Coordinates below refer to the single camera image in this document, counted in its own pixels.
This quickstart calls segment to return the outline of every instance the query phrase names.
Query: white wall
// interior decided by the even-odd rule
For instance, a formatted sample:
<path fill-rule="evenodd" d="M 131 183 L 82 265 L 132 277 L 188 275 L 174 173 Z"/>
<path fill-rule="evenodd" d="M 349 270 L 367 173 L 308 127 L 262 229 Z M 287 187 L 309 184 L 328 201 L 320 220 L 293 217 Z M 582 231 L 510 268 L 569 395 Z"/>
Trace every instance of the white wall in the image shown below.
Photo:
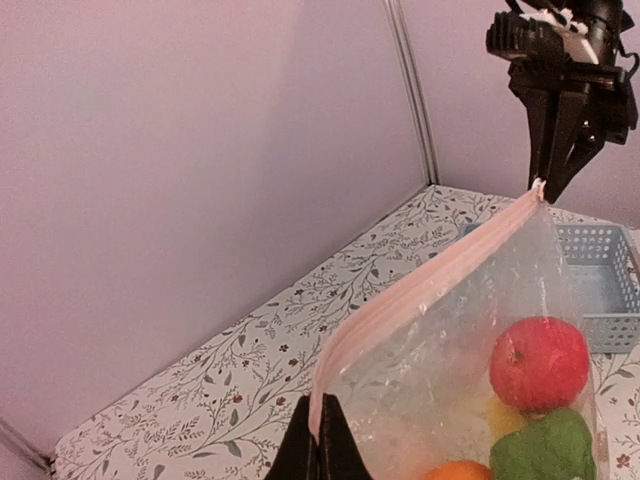
<path fill-rule="evenodd" d="M 0 415 L 38 447 L 424 182 L 381 2 L 0 2 Z"/>
<path fill-rule="evenodd" d="M 27 465 L 0 444 L 0 480 L 45 480 L 41 470 Z"/>
<path fill-rule="evenodd" d="M 529 175 L 526 109 L 507 88 L 509 64 L 486 53 L 485 34 L 502 0 L 403 0 L 426 91 L 441 181 L 518 196 Z M 625 7 L 640 22 L 640 4 Z M 640 26 L 624 35 L 640 50 Z M 640 92 L 640 75 L 634 79 Z M 640 131 L 607 144 L 558 206 L 640 227 Z"/>

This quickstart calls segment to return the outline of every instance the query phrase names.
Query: apple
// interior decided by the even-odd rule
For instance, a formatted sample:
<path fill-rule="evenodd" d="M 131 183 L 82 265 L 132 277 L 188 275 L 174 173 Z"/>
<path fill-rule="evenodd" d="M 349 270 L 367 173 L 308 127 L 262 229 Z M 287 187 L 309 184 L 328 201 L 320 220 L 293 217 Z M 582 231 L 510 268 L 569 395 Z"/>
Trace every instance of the apple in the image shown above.
<path fill-rule="evenodd" d="M 584 336 L 555 317 L 521 320 L 496 340 L 489 378 L 500 400 L 522 412 L 568 407 L 589 378 Z"/>

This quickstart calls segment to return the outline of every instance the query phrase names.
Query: table surface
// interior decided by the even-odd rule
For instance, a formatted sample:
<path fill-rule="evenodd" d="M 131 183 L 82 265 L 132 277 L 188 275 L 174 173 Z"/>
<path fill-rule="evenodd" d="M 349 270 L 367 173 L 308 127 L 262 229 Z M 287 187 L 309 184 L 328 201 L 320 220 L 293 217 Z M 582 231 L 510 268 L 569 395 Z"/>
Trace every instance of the table surface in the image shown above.
<path fill-rule="evenodd" d="M 429 187 L 267 304 L 67 434 L 59 479 L 255 479 L 271 465 L 318 353 L 363 302 L 510 200 Z M 596 219 L 554 210 L 559 223 Z M 640 232 L 631 232 L 636 244 Z M 612 479 L 640 480 L 640 347 L 594 355 Z"/>

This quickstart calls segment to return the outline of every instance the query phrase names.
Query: plastic bag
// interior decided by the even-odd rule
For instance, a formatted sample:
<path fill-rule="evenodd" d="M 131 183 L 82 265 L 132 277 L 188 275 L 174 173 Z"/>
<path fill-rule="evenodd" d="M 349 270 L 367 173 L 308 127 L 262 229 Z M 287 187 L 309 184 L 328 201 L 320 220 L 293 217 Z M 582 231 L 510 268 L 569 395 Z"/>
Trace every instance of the plastic bag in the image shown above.
<path fill-rule="evenodd" d="M 313 380 L 316 439 L 329 393 L 376 480 L 480 480 L 489 467 L 494 480 L 609 478 L 582 318 L 543 188 L 341 325 Z"/>

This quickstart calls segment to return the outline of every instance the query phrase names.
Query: basket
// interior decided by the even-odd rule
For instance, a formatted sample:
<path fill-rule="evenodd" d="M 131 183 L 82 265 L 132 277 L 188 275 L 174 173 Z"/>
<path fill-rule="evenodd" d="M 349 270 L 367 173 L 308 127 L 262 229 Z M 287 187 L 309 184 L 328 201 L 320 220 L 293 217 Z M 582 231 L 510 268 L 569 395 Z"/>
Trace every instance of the basket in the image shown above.
<path fill-rule="evenodd" d="M 480 224 L 465 226 L 463 236 Z M 628 354 L 640 340 L 638 253 L 618 225 L 557 225 L 592 353 Z"/>

